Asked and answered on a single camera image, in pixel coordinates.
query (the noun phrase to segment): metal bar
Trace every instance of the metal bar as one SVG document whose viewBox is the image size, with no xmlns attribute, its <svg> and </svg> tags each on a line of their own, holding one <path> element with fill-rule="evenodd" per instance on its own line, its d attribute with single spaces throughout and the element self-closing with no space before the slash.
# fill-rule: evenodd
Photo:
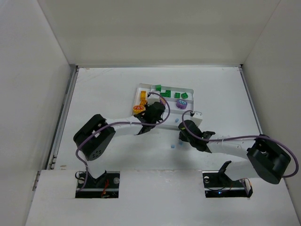
<svg viewBox="0 0 301 226">
<path fill-rule="evenodd" d="M 247 93 L 248 98 L 249 98 L 249 102 L 250 102 L 250 105 L 251 105 L 251 108 L 252 108 L 252 111 L 253 111 L 253 115 L 254 115 L 255 120 L 256 120 L 256 124 L 257 124 L 258 130 L 262 134 L 262 129 L 261 129 L 261 126 L 260 126 L 260 123 L 259 123 L 259 119 L 258 119 L 256 110 L 255 110 L 255 107 L 254 107 L 254 104 L 253 104 L 253 101 L 252 101 L 252 98 L 251 98 L 251 94 L 249 92 L 249 88 L 248 88 L 248 85 L 246 83 L 244 72 L 243 72 L 243 69 L 241 68 L 241 66 L 239 67 L 239 72 L 240 72 L 241 78 L 243 80 L 243 83 L 244 83 L 244 86 L 245 86 L 245 89 L 246 89 L 246 93 Z"/>
<path fill-rule="evenodd" d="M 69 107 L 70 107 L 70 103 L 71 103 L 71 98 L 72 98 L 75 83 L 76 83 L 76 78 L 77 78 L 77 75 L 79 72 L 79 69 L 76 65 L 70 65 L 70 67 L 73 70 L 71 70 L 71 75 L 70 75 L 70 78 L 68 81 L 63 104 L 62 104 L 61 111 L 60 111 L 58 121 L 56 124 L 55 133 L 53 136 L 50 151 L 49 151 L 47 160 L 45 161 L 45 164 L 44 164 L 45 170 L 51 169 L 53 156 L 57 155 L 57 153 L 58 153 L 58 149 L 60 147 L 60 143 L 61 143 L 62 136 L 63 136 L 63 130 L 64 130 L 65 123 L 67 120 L 67 115 L 68 115 L 68 111 L 69 111 Z"/>
<path fill-rule="evenodd" d="M 78 68 L 119 68 L 119 67 L 240 67 L 239 64 L 230 64 L 230 65 L 202 65 L 202 64 L 183 64 L 183 65 L 176 65 L 176 64 L 152 64 L 152 65 L 89 65 L 89 64 L 82 64 L 78 65 Z"/>
</svg>

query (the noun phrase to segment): purple toy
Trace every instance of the purple toy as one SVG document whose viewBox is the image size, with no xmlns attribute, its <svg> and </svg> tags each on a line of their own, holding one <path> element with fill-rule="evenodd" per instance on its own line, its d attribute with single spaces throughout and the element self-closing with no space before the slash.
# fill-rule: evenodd
<svg viewBox="0 0 301 226">
<path fill-rule="evenodd" d="M 177 100 L 176 106 L 181 109 L 186 109 L 187 102 L 185 100 Z"/>
</svg>

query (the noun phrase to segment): red wire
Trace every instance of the red wire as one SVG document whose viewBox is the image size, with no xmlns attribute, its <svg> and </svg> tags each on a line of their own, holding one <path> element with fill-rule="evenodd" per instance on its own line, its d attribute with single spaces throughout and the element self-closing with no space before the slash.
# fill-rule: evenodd
<svg viewBox="0 0 301 226">
<path fill-rule="evenodd" d="M 105 182 L 105 184 L 104 184 L 103 192 L 102 192 L 102 194 L 100 196 L 101 198 L 103 197 L 103 194 L 105 193 L 105 190 L 107 189 L 108 186 L 109 186 L 109 180 L 107 179 L 106 182 Z"/>
</svg>

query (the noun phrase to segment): purple cable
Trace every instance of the purple cable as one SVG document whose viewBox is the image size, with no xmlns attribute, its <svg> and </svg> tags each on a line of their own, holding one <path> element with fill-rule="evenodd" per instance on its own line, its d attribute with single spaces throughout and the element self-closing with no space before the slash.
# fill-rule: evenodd
<svg viewBox="0 0 301 226">
<path fill-rule="evenodd" d="M 256 136 L 256 135 L 249 135 L 249 136 L 239 136 L 239 137 L 230 137 L 230 138 L 225 138 L 225 139 L 213 139 L 213 140 L 209 140 L 209 139 L 203 139 L 201 137 L 198 137 L 196 135 L 194 135 L 186 126 L 185 122 L 184 122 L 184 115 L 188 112 L 193 112 L 192 110 L 187 110 L 185 111 L 183 114 L 182 114 L 182 123 L 185 127 L 185 129 L 187 130 L 187 132 L 192 135 L 193 137 L 195 137 L 196 139 L 199 139 L 199 140 L 203 140 L 205 142 L 221 142 L 221 141 L 229 141 L 229 140 L 240 140 L 240 139 L 246 139 L 246 138 L 260 138 L 260 139 L 265 139 L 265 140 L 269 140 L 269 141 L 272 141 L 276 144 L 278 144 L 279 146 L 283 147 L 293 158 L 293 160 L 295 161 L 295 164 L 296 164 L 296 168 L 295 168 L 295 171 L 292 173 L 292 174 L 289 174 L 289 175 L 286 175 L 286 176 L 282 176 L 283 178 L 291 178 L 293 176 L 295 176 L 298 171 L 299 171 L 299 163 L 298 163 L 298 159 L 297 157 L 294 155 L 294 153 L 287 147 L 285 146 L 284 144 L 280 143 L 279 141 L 277 140 L 274 140 L 272 138 L 269 138 L 269 137 L 265 137 L 265 136 Z"/>
<path fill-rule="evenodd" d="M 83 159 L 79 156 L 79 151 L 80 151 L 81 148 L 82 148 L 82 147 L 83 147 L 90 139 L 92 139 L 96 134 L 100 133 L 101 131 L 103 131 L 104 129 L 106 129 L 106 128 L 110 127 L 110 126 L 115 126 L 115 125 L 120 125 L 120 124 L 133 124 L 133 125 L 143 125 L 143 126 L 158 126 L 158 125 L 164 123 L 164 122 L 168 119 L 168 117 L 169 117 L 169 115 L 170 115 L 170 106 L 169 106 L 168 102 L 165 100 L 165 98 L 162 97 L 162 96 L 161 96 L 160 94 L 158 94 L 158 93 L 150 92 L 149 94 L 155 94 L 155 95 L 159 96 L 160 98 L 162 98 L 162 99 L 165 101 L 165 103 L 166 103 L 166 105 L 167 105 L 167 107 L 168 107 L 168 114 L 167 114 L 166 118 L 165 118 L 163 121 L 161 121 L 161 122 L 159 122 L 159 123 L 155 123 L 155 124 L 143 123 L 143 122 L 117 121 L 117 122 L 113 122 L 113 123 L 111 123 L 111 124 L 108 124 L 108 125 L 106 125 L 106 126 L 104 126 L 104 127 L 101 127 L 101 128 L 100 128 L 99 130 L 97 130 L 95 133 L 91 134 L 87 139 L 85 139 L 85 140 L 78 146 L 78 148 L 76 149 L 76 152 L 75 152 L 76 157 L 77 157 L 81 162 L 83 162 L 83 163 L 85 164 L 85 166 L 86 166 L 86 177 L 85 177 L 84 184 L 83 184 L 83 186 L 82 186 L 79 190 L 77 190 L 76 192 L 79 192 L 79 191 L 81 191 L 82 189 L 84 189 L 84 187 L 86 186 L 87 180 L 88 180 L 88 164 L 87 164 L 87 162 L 86 162 L 85 160 L 83 160 Z"/>
</svg>

